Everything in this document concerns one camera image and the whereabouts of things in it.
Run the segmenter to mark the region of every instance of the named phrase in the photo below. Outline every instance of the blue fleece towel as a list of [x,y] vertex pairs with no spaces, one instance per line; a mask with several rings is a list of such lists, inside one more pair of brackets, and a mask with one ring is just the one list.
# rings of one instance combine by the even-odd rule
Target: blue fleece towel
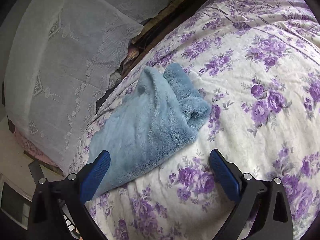
[[209,112],[179,64],[170,64],[163,75],[146,67],[134,92],[124,97],[90,142],[88,163],[102,150],[111,156],[94,198],[151,171],[194,142]]

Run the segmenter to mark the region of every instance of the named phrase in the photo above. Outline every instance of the white lace cover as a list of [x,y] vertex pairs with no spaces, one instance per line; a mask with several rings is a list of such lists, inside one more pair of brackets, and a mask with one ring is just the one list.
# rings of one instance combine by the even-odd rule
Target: white lace cover
[[32,0],[5,76],[9,118],[66,172],[95,102],[138,35],[170,0]]

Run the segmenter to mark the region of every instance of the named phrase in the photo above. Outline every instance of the floral bedspread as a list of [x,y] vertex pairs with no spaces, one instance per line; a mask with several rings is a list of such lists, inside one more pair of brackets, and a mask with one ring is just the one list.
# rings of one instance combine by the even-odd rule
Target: floral bedspread
[[102,105],[70,172],[87,162],[92,135],[147,65],[163,72],[179,63],[211,115],[195,143],[87,203],[108,239],[212,239],[233,207],[208,167],[214,148],[257,179],[282,179],[300,239],[320,209],[319,47],[303,0],[208,0],[167,35]]

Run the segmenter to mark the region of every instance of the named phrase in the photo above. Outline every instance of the bedsheet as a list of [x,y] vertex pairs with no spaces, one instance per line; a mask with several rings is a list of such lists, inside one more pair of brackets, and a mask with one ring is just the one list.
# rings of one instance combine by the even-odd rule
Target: bedsheet
[[257,179],[282,179],[300,239],[320,208],[319,35],[303,0],[208,0],[157,44],[102,105],[69,171],[145,66],[179,63],[211,114],[195,143],[87,203],[108,239],[212,239],[233,207],[208,167],[214,148]]

